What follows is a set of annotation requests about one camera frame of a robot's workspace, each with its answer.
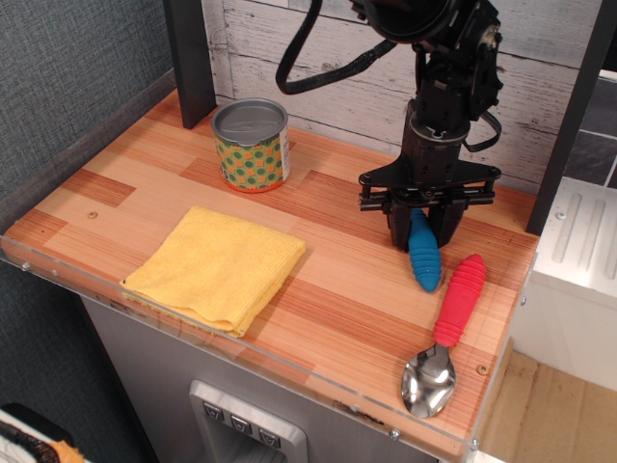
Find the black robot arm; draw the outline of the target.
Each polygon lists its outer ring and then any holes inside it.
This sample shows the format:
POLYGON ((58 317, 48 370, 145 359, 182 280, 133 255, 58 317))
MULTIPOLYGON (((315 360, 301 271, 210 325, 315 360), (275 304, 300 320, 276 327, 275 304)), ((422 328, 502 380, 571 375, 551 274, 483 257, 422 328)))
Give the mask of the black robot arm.
POLYGON ((388 217, 392 244, 407 250, 412 212, 428 211, 429 229, 447 244, 471 205, 490 204, 500 170, 460 159, 499 139, 490 113, 503 85, 496 57, 501 42, 488 1, 356 1, 354 11, 391 43, 416 54, 416 95, 406 110, 399 156, 364 173, 360 206, 388 217))

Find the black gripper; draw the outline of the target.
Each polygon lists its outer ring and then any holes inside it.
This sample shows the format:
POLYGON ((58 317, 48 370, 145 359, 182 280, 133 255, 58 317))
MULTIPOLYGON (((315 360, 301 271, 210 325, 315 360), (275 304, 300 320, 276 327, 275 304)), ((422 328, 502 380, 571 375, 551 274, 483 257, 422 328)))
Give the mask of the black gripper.
POLYGON ((360 175, 360 208, 387 213, 392 245, 409 251, 414 207, 429 207, 437 245, 448 244, 469 205, 491 204, 500 170, 461 160, 470 124, 435 132, 415 115, 406 117, 401 152, 387 166, 360 175))

